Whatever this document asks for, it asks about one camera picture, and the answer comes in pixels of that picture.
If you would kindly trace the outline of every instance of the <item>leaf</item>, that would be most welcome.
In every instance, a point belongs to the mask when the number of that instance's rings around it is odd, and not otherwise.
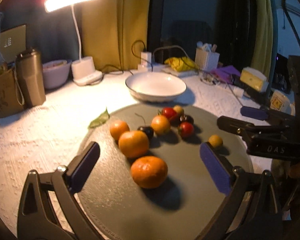
[[[103,125],[104,123],[106,123],[106,121],[108,121],[109,118],[110,115],[108,113],[108,109],[106,108],[106,110],[101,115],[99,115],[95,120],[93,120],[89,124],[88,129],[96,128],[100,125]]]

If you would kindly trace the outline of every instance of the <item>white plate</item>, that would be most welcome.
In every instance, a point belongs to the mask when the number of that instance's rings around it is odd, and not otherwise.
[[[141,101],[169,102],[186,91],[178,77],[162,72],[136,73],[126,79],[130,94]]]

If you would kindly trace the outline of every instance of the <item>white basket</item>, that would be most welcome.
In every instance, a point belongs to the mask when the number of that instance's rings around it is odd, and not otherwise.
[[[206,52],[202,49],[197,49],[194,62],[199,65],[201,70],[211,71],[218,67],[219,53]]]

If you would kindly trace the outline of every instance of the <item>yellow snack bag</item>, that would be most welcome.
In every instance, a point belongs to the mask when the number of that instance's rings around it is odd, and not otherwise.
[[[170,65],[173,70],[178,72],[199,69],[196,63],[188,57],[171,57],[166,59],[164,63]]]

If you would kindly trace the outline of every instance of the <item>red cherry tomato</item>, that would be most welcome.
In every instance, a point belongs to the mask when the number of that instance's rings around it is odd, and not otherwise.
[[[159,112],[164,115],[169,121],[172,121],[178,117],[177,112],[172,107],[165,107]]]
[[[194,127],[189,122],[183,122],[178,127],[178,132],[181,138],[188,138],[194,133]]]

